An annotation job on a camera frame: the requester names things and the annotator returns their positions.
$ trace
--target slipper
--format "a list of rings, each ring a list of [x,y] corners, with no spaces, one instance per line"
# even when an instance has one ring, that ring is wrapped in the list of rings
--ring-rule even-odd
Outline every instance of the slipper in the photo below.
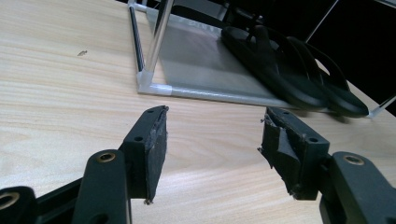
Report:
[[[307,110],[328,106],[326,95],[309,79],[298,50],[285,36],[262,25],[250,33],[227,26],[221,31],[221,40],[279,98]]]
[[[367,106],[350,91],[343,72],[330,57],[295,37],[289,36],[288,40],[298,50],[310,79],[327,95],[330,110],[351,118],[362,118],[369,114]],[[329,74],[318,66],[316,60],[323,64]]]

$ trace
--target light wood surface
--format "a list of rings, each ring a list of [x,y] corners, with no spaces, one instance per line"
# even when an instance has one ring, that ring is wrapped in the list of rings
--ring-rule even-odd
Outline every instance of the light wood surface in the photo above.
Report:
[[[129,13],[111,0],[3,0],[0,7],[0,189],[41,196],[118,148],[141,113],[168,105],[168,152],[154,204],[134,223],[320,223],[318,200],[294,201],[257,151],[264,106],[138,94]],[[145,55],[151,34],[137,15]],[[87,50],[85,55],[78,56]],[[157,66],[161,79],[161,65]],[[377,106],[351,86],[370,108]],[[396,186],[396,119],[294,111],[331,153],[370,159]]]

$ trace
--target wood grain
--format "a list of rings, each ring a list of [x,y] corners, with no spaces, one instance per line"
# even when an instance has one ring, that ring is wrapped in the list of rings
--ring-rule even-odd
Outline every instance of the wood grain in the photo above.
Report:
[[[149,24],[144,13],[137,20],[147,55]],[[29,186],[41,196],[80,178],[91,154],[118,148],[144,110],[168,105],[168,152],[155,204],[132,200],[134,223],[321,221],[318,201],[294,201],[256,149],[264,106],[137,93],[125,4],[5,0],[0,31],[0,189]],[[161,64],[156,69],[162,81]],[[369,158],[396,186],[390,113],[346,119],[293,112],[331,142],[331,153]]]

